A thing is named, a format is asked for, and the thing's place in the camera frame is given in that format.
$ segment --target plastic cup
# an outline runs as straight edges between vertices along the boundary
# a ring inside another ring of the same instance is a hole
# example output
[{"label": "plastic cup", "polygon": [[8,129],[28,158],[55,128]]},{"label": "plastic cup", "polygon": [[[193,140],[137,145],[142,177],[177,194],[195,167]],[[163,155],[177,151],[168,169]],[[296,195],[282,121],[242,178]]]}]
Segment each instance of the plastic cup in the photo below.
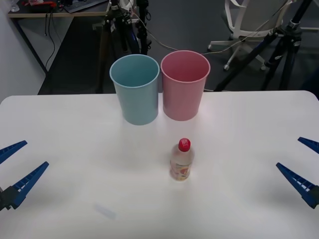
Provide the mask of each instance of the plastic cup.
[{"label": "plastic cup", "polygon": [[156,60],[139,54],[124,56],[111,66],[110,77],[127,122],[144,125],[157,117],[159,72]]},{"label": "plastic cup", "polygon": [[208,60],[193,51],[175,51],[160,64],[163,73],[163,110],[173,120],[190,120],[199,108],[210,72]]}]

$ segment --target white wall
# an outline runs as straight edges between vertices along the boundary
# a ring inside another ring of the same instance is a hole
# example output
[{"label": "white wall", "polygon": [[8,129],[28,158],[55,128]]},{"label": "white wall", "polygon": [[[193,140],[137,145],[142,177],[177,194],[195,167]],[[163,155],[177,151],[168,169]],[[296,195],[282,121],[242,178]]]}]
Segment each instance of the white wall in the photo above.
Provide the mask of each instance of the white wall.
[{"label": "white wall", "polygon": [[[9,11],[8,0],[0,0],[0,102],[12,95],[37,95],[45,78],[44,72],[26,43],[8,19]],[[65,36],[71,21],[71,18],[56,18],[56,28],[61,39]],[[44,19],[23,19],[20,25],[40,59],[45,63],[53,47],[49,37],[44,36]],[[50,31],[53,33],[51,35],[56,43],[57,52],[60,43],[53,27]]]}]

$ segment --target pink cup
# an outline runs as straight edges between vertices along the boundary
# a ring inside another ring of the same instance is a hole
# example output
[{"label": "pink cup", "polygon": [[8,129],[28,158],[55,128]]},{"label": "pink cup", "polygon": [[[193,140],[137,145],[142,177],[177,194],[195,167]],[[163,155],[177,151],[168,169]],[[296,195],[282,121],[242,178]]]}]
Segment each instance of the pink cup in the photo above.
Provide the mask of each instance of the pink cup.
[{"label": "pink cup", "polygon": [[208,60],[193,51],[175,51],[163,58],[163,110],[173,120],[190,120],[199,108],[210,72]]}]

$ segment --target tripod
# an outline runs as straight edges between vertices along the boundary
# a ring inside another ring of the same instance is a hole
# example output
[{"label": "tripod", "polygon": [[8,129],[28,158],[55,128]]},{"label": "tripod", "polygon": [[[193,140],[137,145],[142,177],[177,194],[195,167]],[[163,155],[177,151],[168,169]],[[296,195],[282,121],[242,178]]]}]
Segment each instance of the tripod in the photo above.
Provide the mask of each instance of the tripod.
[{"label": "tripod", "polygon": [[[148,0],[138,0],[137,6],[139,7],[140,19],[145,24],[145,16],[148,13],[147,7],[149,5]],[[108,50],[111,48],[114,59],[116,60],[116,53],[114,43],[112,40],[112,23],[115,29],[118,30],[120,35],[121,46],[124,52],[128,52],[128,48],[132,54],[145,54],[147,55],[150,48],[151,41],[147,39],[147,31],[141,22],[137,22],[138,38],[141,41],[141,50],[139,42],[133,31],[132,20],[130,13],[119,6],[118,0],[110,0],[107,14],[102,24],[102,32],[100,39],[100,52],[98,63],[98,79],[96,94],[103,93],[103,82],[105,78],[106,63],[108,57]]]},{"label": "tripod", "polygon": [[280,26],[275,28],[273,31],[270,31],[269,34],[265,36],[264,40],[251,53],[249,53],[248,56],[246,56],[246,58],[240,62],[238,66],[221,83],[217,85],[215,91],[223,91],[225,87],[277,37],[280,37],[281,39],[279,40],[269,61],[265,63],[266,67],[269,68],[269,71],[266,75],[261,90],[266,90],[270,80],[273,78],[276,69],[280,64],[280,61],[282,60],[284,54],[287,53],[286,62],[279,85],[279,90],[286,90],[294,67],[296,54],[301,43],[302,32],[299,28],[300,20],[311,2],[312,0],[304,0],[293,19],[290,20],[285,28]]}]

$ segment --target cup rim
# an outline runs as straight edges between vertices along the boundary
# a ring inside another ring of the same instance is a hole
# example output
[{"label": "cup rim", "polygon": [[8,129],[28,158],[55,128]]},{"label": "cup rim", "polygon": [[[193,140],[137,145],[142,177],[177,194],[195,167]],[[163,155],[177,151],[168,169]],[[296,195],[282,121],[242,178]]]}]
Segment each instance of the cup rim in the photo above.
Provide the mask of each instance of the cup rim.
[{"label": "cup rim", "polygon": [[[146,83],[146,84],[144,84],[144,85],[141,85],[141,86],[124,86],[124,85],[121,85],[120,83],[116,82],[116,81],[113,79],[112,74],[111,74],[111,71],[112,71],[113,66],[115,65],[115,63],[118,62],[119,60],[123,59],[123,58],[132,57],[132,56],[144,56],[144,57],[150,58],[151,60],[153,60],[153,61],[156,63],[156,65],[157,65],[157,67],[158,67],[158,73],[156,74],[156,76],[154,77],[154,79],[152,79],[150,82],[148,82],[148,83]],[[117,84],[118,86],[121,86],[121,87],[124,87],[124,88],[137,89],[137,88],[141,88],[141,87],[147,86],[147,85],[151,84],[153,81],[155,81],[155,80],[158,78],[159,74],[160,74],[160,66],[159,66],[159,64],[157,63],[157,61],[156,61],[155,59],[153,59],[152,57],[150,57],[150,56],[143,55],[143,54],[131,54],[131,55],[123,56],[123,57],[121,57],[120,59],[117,59],[117,60],[112,64],[109,73],[110,73],[110,78],[111,78],[111,80],[113,81],[114,84]]]},{"label": "cup rim", "polygon": [[[203,78],[201,78],[201,79],[199,79],[199,80],[196,80],[196,81],[178,81],[178,80],[175,80],[175,79],[173,79],[172,77],[168,76],[168,75],[163,71],[163,61],[165,60],[166,57],[168,57],[169,55],[172,55],[172,54],[174,54],[174,53],[176,53],[176,52],[191,52],[191,53],[195,53],[196,55],[199,55],[199,56],[201,56],[202,58],[204,58],[204,59],[206,60],[207,64],[208,64],[208,72],[207,72],[207,74],[206,74]],[[160,70],[161,70],[162,74],[164,74],[166,77],[168,77],[168,78],[169,78],[170,80],[172,80],[172,81],[179,82],[179,83],[183,83],[183,84],[193,84],[193,83],[199,82],[199,81],[201,81],[201,80],[207,78],[207,76],[208,76],[209,73],[210,73],[210,63],[209,63],[209,61],[207,60],[206,57],[204,57],[202,54],[199,54],[198,52],[189,51],[189,50],[179,50],[179,51],[173,51],[173,52],[167,54],[167,55],[162,59],[162,61],[161,61],[161,63],[160,63]]]}]

